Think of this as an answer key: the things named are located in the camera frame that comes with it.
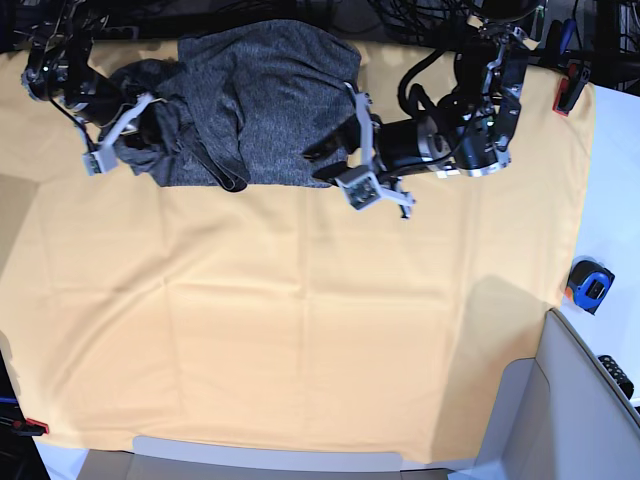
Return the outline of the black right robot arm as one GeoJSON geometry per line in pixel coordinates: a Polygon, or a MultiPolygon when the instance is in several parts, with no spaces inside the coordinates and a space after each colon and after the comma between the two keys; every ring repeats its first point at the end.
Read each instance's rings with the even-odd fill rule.
{"type": "Polygon", "coordinates": [[[353,86],[360,55],[304,22],[274,19],[187,35],[178,57],[104,77],[88,64],[92,12],[54,2],[61,42],[33,44],[27,89],[101,130],[93,152],[136,171],[203,166],[237,174],[253,162],[312,161],[359,142],[353,86]]]}

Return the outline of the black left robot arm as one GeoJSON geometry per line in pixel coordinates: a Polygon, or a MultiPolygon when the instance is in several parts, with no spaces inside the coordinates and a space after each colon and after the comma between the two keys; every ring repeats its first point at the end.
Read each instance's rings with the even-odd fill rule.
{"type": "Polygon", "coordinates": [[[311,163],[339,149],[359,153],[356,166],[337,161],[313,174],[338,187],[355,210],[389,200],[407,219],[415,199],[402,188],[404,177],[483,177],[510,164],[509,144],[521,112],[529,55],[536,47],[531,30],[544,20],[546,4],[468,1],[465,6],[471,32],[456,52],[456,84],[449,94],[433,102],[415,80],[446,52],[440,47],[399,81],[397,101],[405,119],[383,122],[371,112],[368,94],[347,83],[354,114],[304,151],[311,163]]]}

